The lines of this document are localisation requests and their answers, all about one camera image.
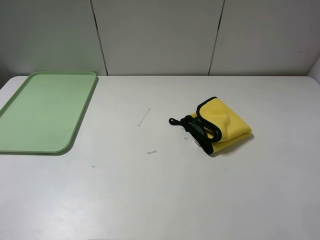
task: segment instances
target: folded cloth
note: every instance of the folded cloth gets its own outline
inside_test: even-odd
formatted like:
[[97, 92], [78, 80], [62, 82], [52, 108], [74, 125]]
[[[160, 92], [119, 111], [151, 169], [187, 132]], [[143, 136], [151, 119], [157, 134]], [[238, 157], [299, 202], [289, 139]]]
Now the folded cloth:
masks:
[[251, 128], [219, 98], [201, 103], [195, 113], [180, 121], [169, 119], [171, 125], [183, 126], [207, 154], [224, 149], [251, 135]]

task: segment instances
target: yellow microfiber towel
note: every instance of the yellow microfiber towel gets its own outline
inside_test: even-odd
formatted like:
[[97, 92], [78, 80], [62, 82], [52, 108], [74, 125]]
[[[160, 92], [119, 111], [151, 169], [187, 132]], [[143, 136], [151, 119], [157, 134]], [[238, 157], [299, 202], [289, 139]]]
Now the yellow microfiber towel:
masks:
[[169, 119], [171, 125], [183, 126], [207, 154], [224, 149], [251, 135], [251, 128], [219, 98], [201, 103], [195, 113], [180, 121]]

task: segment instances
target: green tray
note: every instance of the green tray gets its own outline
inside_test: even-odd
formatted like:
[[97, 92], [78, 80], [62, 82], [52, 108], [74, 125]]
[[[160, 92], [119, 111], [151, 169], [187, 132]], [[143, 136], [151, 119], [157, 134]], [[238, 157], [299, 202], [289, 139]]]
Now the green tray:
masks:
[[93, 72], [35, 72], [0, 110], [0, 154], [69, 150], [97, 84]]

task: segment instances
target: white table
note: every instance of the white table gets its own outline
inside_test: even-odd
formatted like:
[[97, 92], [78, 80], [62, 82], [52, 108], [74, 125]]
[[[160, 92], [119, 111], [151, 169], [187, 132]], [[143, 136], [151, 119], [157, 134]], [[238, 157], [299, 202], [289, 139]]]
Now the white table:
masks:
[[[212, 96], [254, 135], [215, 157], [168, 123]], [[68, 153], [0, 155], [0, 239], [320, 239], [319, 123], [309, 77], [101, 76]]]

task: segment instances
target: table surface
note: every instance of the table surface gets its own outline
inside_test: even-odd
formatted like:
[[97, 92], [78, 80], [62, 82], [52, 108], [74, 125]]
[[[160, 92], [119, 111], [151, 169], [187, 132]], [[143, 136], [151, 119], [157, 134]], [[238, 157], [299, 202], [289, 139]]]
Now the table surface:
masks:
[[[254, 136], [214, 157], [168, 123], [212, 96]], [[319, 122], [309, 77], [100, 76], [69, 152], [0, 155], [0, 239], [319, 239]]]

